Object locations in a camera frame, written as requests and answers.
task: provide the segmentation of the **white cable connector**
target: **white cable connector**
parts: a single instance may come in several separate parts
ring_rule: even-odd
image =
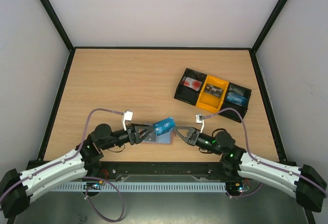
[[[133,116],[133,112],[132,110],[126,110],[124,113],[123,113],[123,118],[122,118],[122,124],[123,124],[123,127],[124,127],[124,130],[126,131],[127,130],[127,126],[125,125],[125,121],[132,121],[132,116]]]
[[[202,114],[196,114],[196,123],[201,124],[200,133],[202,133],[205,126]]]

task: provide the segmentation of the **blue object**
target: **blue object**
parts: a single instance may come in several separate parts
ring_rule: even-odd
[[[157,123],[153,124],[155,133],[157,136],[160,136],[162,134],[168,133],[171,130],[173,130],[173,127],[175,127],[175,123],[172,117],[166,118],[164,120],[161,120]]]
[[[236,93],[229,92],[227,95],[227,101],[243,106],[246,104],[247,98],[240,96]]]

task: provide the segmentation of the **white cable tray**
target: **white cable tray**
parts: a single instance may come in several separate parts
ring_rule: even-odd
[[[87,182],[68,182],[52,191],[54,192],[80,192],[86,189]],[[220,182],[198,182],[198,183],[170,183],[170,182],[112,182],[120,192],[226,192],[226,184]],[[116,192],[115,189],[106,184],[96,187],[102,192]]]

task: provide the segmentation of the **wooden surface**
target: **wooden surface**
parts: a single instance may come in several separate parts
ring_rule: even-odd
[[[154,123],[169,116],[177,126],[200,128],[195,114],[209,112],[175,100],[185,68],[191,68],[252,89],[245,116],[251,151],[277,160],[267,116],[248,51],[77,49],[67,79],[45,160],[58,158],[81,141],[83,127],[94,108],[133,110],[134,123]],[[121,116],[98,111],[88,133],[100,123],[122,128]],[[222,116],[205,122],[204,133],[226,128],[245,148],[242,125]],[[175,136],[172,145],[127,144],[121,153],[104,151],[106,161],[219,161]]]

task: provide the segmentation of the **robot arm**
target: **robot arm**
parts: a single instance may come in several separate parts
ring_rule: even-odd
[[[20,214],[30,203],[57,186],[96,174],[94,171],[99,169],[99,160],[104,156],[101,150],[121,147],[128,142],[139,144],[153,131],[149,125],[125,125],[125,120],[131,119],[132,113],[128,118],[125,115],[124,129],[114,132],[107,124],[98,125],[82,146],[42,166],[20,173],[16,169],[8,171],[0,182],[0,204],[5,218]]]
[[[187,135],[183,136],[179,130],[187,130]],[[257,180],[282,190],[295,198],[302,207],[321,212],[325,194],[304,178],[313,181],[323,190],[327,184],[311,166],[303,165],[300,168],[250,155],[245,149],[235,145],[235,140],[225,129],[221,129],[215,137],[192,127],[175,127],[174,131],[188,145],[222,155],[220,162],[226,175]]]

